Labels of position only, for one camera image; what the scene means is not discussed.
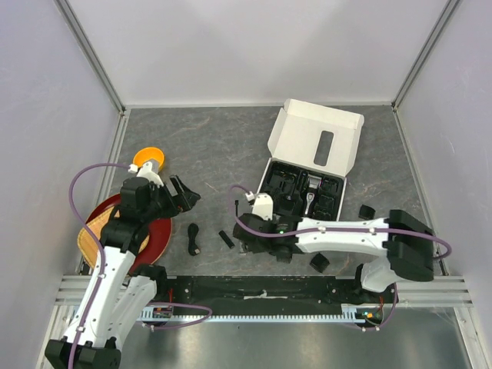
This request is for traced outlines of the black silver hair clipper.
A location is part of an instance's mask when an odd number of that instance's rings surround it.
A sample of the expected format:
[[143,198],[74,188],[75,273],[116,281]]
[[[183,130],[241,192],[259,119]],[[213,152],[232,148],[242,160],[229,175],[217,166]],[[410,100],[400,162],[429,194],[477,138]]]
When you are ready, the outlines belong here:
[[307,217],[310,214],[310,209],[316,198],[317,190],[322,182],[322,177],[308,175],[307,176],[307,189],[304,196],[304,216]]

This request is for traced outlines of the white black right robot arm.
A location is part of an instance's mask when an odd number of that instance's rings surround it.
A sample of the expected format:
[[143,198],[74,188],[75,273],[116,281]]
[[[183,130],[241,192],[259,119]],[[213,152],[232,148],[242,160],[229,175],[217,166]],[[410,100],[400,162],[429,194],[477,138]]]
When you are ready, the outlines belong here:
[[285,263],[294,254],[325,251],[372,256],[374,260],[362,265],[360,277],[351,285],[353,296],[364,303],[399,281],[432,281],[433,236],[431,228],[402,210],[365,221],[321,221],[298,216],[265,220],[244,213],[233,230],[233,237],[247,251],[268,253]]

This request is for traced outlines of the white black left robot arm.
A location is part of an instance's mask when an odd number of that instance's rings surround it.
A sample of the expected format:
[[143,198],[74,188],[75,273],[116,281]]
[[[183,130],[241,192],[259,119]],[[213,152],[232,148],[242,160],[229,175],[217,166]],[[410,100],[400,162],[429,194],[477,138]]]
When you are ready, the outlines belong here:
[[166,185],[143,177],[125,180],[120,202],[102,228],[91,280],[62,338],[48,341],[45,357],[54,368],[117,368],[125,339],[144,307],[168,296],[163,267],[143,264],[130,272],[149,225],[190,211],[200,195],[171,177]]

